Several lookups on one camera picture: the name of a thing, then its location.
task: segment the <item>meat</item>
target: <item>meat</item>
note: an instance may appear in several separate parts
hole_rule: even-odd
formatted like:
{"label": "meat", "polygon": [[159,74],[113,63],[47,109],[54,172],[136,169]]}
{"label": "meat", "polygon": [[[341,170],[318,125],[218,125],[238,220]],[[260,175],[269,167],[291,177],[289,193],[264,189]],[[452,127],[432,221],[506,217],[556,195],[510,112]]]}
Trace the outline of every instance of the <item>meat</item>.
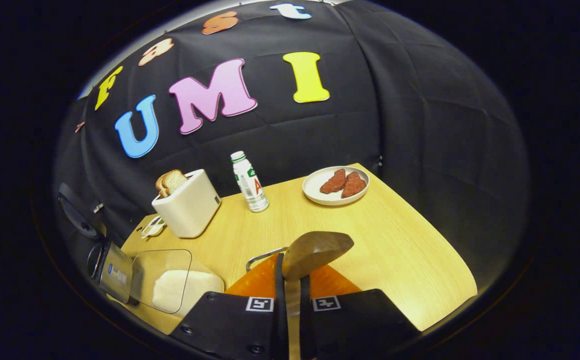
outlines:
{"label": "meat", "polygon": [[366,182],[359,177],[359,174],[356,171],[353,171],[346,178],[341,199],[349,198],[354,194],[358,194],[365,187]]}
{"label": "meat", "polygon": [[321,186],[321,191],[324,194],[330,194],[332,192],[338,192],[346,184],[346,171],[344,169],[338,169],[334,171],[334,176],[331,177],[325,184]]}

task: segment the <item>metal handle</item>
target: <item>metal handle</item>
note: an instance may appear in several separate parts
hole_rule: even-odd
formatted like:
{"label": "metal handle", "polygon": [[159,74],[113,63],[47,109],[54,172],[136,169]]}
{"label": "metal handle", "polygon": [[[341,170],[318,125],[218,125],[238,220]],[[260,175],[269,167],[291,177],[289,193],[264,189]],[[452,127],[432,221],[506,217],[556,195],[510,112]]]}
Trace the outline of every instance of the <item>metal handle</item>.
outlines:
{"label": "metal handle", "polygon": [[268,256],[274,255],[276,253],[282,253],[283,251],[288,250],[288,247],[280,247],[277,248],[276,250],[272,250],[272,251],[268,251],[267,253],[264,253],[263,255],[259,255],[259,256],[255,256],[253,258],[251,258],[250,260],[248,260],[248,262],[246,262],[246,272],[249,272],[251,269],[251,265],[252,263],[256,262],[257,260],[261,260],[261,259],[265,259]]}

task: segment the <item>plastic bottle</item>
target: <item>plastic bottle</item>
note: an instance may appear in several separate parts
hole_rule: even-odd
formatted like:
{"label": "plastic bottle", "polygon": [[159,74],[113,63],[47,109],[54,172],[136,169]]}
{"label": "plastic bottle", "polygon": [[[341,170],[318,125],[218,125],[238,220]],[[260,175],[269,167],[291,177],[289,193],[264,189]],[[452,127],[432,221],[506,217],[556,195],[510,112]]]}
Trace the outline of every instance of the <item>plastic bottle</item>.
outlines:
{"label": "plastic bottle", "polygon": [[268,198],[263,193],[263,186],[259,181],[252,164],[246,158],[243,151],[237,151],[230,155],[234,177],[237,180],[241,193],[248,202],[252,212],[259,213],[268,208]]}

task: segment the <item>foam letter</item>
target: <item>foam letter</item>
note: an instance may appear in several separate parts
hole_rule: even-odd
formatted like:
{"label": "foam letter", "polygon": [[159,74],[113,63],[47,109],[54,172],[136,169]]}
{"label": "foam letter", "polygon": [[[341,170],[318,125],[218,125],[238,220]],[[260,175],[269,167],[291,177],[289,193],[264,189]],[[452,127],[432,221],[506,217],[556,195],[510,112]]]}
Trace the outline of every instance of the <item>foam letter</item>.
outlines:
{"label": "foam letter", "polygon": [[215,121],[219,107],[219,96],[223,97],[223,116],[237,116],[257,107],[257,100],[251,98],[242,76],[244,59],[231,59],[220,63],[214,69],[210,86],[207,88],[193,77],[181,79],[169,88],[176,96],[181,112],[182,134],[190,134],[201,128],[204,121],[195,116],[192,106],[208,120]]}
{"label": "foam letter", "polygon": [[136,111],[141,113],[143,118],[143,125],[145,125],[145,137],[141,141],[137,141],[135,133],[132,131],[130,118],[132,118],[132,111],[128,111],[114,123],[114,129],[119,132],[119,139],[123,150],[131,158],[141,158],[153,149],[157,144],[159,138],[159,124],[155,117],[155,109],[153,102],[156,96],[149,95],[136,105]]}
{"label": "foam letter", "polygon": [[324,101],[330,98],[330,92],[322,87],[319,77],[317,61],[321,59],[314,52],[291,52],[283,55],[283,59],[292,64],[294,79],[296,80],[296,92],[294,101],[297,103],[312,103]]}
{"label": "foam letter", "polygon": [[279,4],[279,5],[274,5],[274,6],[270,6],[270,9],[272,10],[279,10],[279,12],[281,13],[281,15],[283,15],[284,17],[288,18],[288,19],[310,19],[313,16],[309,13],[300,13],[297,10],[304,10],[305,7],[303,6],[295,6],[292,4]]}
{"label": "foam letter", "polygon": [[148,64],[152,59],[158,57],[159,55],[163,55],[166,51],[170,50],[174,44],[172,43],[171,38],[164,39],[156,43],[153,47],[149,48],[146,52],[143,53],[143,57],[139,60],[139,66],[144,66]]}
{"label": "foam letter", "polygon": [[108,91],[112,88],[112,85],[115,83],[115,79],[121,70],[123,70],[123,66],[119,66],[116,70],[107,77],[107,79],[101,82],[101,85],[98,86],[98,98],[96,98],[96,105],[94,105],[94,110],[97,109],[103,104],[103,102],[108,98]]}
{"label": "foam letter", "polygon": [[204,35],[210,35],[232,28],[239,22],[239,19],[235,16],[237,16],[236,11],[228,11],[211,17],[203,23],[205,29],[201,30],[201,32]]}

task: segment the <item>screw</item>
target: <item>screw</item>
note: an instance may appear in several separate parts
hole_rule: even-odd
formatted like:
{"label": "screw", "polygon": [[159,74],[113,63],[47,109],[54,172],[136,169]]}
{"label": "screw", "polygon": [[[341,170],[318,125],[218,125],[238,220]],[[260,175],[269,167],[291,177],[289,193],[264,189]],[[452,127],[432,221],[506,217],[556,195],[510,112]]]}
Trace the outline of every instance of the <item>screw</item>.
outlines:
{"label": "screw", "polygon": [[263,346],[260,346],[260,345],[252,345],[252,346],[249,348],[249,350],[250,350],[250,352],[251,352],[252,354],[260,354],[260,353],[262,353],[262,352],[263,352]]}

